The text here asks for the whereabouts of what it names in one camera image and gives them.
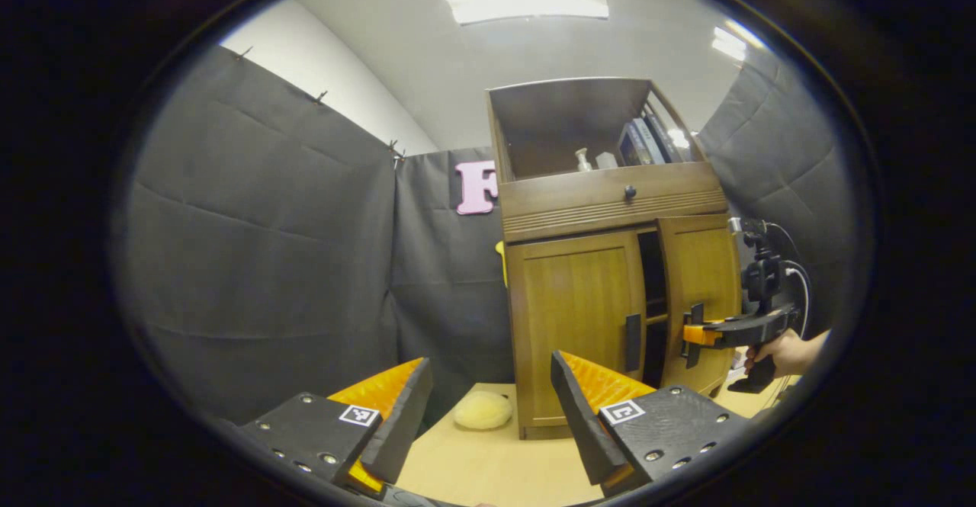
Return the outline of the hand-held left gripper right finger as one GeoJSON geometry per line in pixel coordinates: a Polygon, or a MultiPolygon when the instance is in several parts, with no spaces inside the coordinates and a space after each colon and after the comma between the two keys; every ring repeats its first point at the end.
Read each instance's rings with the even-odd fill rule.
{"type": "Polygon", "coordinates": [[[552,351],[551,384],[583,469],[607,498],[677,480],[752,427],[683,386],[655,389],[567,351],[552,351]]]}

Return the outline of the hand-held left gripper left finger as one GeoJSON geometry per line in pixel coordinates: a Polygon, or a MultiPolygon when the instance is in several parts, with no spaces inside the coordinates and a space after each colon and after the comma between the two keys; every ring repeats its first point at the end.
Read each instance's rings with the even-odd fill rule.
{"type": "Polygon", "coordinates": [[[415,358],[328,396],[302,392],[237,433],[278,462],[379,499],[400,478],[433,388],[428,358],[415,358]]]}

